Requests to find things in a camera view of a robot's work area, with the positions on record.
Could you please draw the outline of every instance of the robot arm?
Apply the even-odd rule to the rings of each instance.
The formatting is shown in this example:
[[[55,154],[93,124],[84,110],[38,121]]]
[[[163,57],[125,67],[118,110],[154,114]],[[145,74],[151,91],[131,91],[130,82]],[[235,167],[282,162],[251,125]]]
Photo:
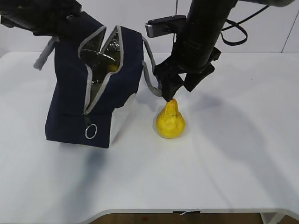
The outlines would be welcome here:
[[[294,0],[243,1],[283,7]],[[192,91],[214,72],[211,62],[221,54],[215,44],[236,3],[237,0],[193,0],[187,18],[167,17],[146,24],[149,37],[177,34],[171,56],[154,71],[166,101],[170,101],[181,86]],[[187,73],[185,81],[179,76],[182,73]]]
[[[75,0],[0,0],[1,24],[18,27],[34,35],[71,35],[69,16],[80,16]]]

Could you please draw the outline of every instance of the yellow pear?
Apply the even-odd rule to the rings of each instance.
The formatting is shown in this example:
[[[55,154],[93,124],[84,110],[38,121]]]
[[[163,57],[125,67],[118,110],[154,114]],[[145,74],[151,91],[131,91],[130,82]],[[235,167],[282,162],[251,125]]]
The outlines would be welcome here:
[[[186,122],[178,111],[178,102],[172,99],[158,115],[156,128],[162,137],[174,139],[184,132],[185,127]]]

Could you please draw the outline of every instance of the bag handle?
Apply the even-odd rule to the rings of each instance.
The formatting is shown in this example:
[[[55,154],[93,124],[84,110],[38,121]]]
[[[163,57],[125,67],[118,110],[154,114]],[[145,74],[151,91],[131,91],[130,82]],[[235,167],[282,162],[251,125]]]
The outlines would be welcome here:
[[[43,66],[46,64],[48,57],[50,56],[50,54],[53,52],[55,48],[56,42],[59,42],[59,38],[56,36],[52,37],[49,40],[47,46],[45,47],[45,49],[43,50],[39,58],[36,60],[35,64],[33,65],[35,69],[38,69],[40,71],[43,69]]]
[[[144,42],[144,45],[145,45],[145,48],[146,48],[146,51],[149,55],[149,58],[150,58],[150,63],[151,63],[151,66],[152,66],[152,73],[154,73],[154,70],[155,70],[155,66],[156,66],[156,62],[155,62],[155,59],[154,59],[154,55],[150,49],[150,44],[149,42],[144,38],[142,37],[142,40]],[[161,82],[159,82],[159,86],[158,88],[154,87],[150,81],[150,73],[149,73],[149,70],[148,70],[148,67],[147,67],[147,64],[145,61],[142,61],[142,65],[143,65],[143,72],[144,72],[144,78],[145,78],[145,82],[146,82],[146,85],[148,86],[149,90],[157,97],[162,97],[162,91],[161,91]]]

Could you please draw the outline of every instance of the white wall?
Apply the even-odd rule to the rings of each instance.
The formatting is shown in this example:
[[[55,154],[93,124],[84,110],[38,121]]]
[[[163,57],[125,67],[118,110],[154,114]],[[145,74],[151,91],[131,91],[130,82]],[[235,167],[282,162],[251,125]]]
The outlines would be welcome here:
[[[102,22],[111,31],[116,24],[135,29],[145,34],[144,24],[150,20],[173,15],[176,0],[79,0],[83,10]],[[179,14],[187,14],[192,0],[179,1]],[[238,2],[230,19],[240,21],[256,12],[262,5]],[[299,1],[285,8],[271,7],[256,18],[246,22],[249,34],[246,44],[237,47],[226,46],[219,40],[217,47],[223,52],[281,52],[299,10]],[[48,37],[33,37],[30,32],[17,28],[0,26],[0,56],[10,51],[41,51]],[[225,32],[232,41],[243,38],[238,30]],[[154,53],[169,53],[172,36],[150,39]]]
[[[189,11],[191,2],[192,0],[180,0],[179,14],[186,14]],[[264,6],[239,1],[232,10],[229,19],[241,21],[262,7]],[[219,39],[217,47],[222,52],[281,52],[298,10],[299,1],[295,1],[284,8],[270,7],[257,17],[242,24],[249,34],[249,39],[245,44],[231,47],[225,45]],[[225,31],[224,36],[230,41],[238,41],[244,38],[244,35],[235,28]]]
[[[299,16],[294,23],[288,42],[285,45],[284,52],[299,53]]]

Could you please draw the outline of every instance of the wooden floor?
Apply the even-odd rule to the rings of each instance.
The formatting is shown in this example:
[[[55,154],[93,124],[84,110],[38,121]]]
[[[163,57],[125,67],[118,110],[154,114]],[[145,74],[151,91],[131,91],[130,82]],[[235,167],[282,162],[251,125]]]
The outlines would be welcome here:
[[[258,213],[232,214],[111,214],[92,224],[263,224]],[[285,217],[279,224],[299,224]]]

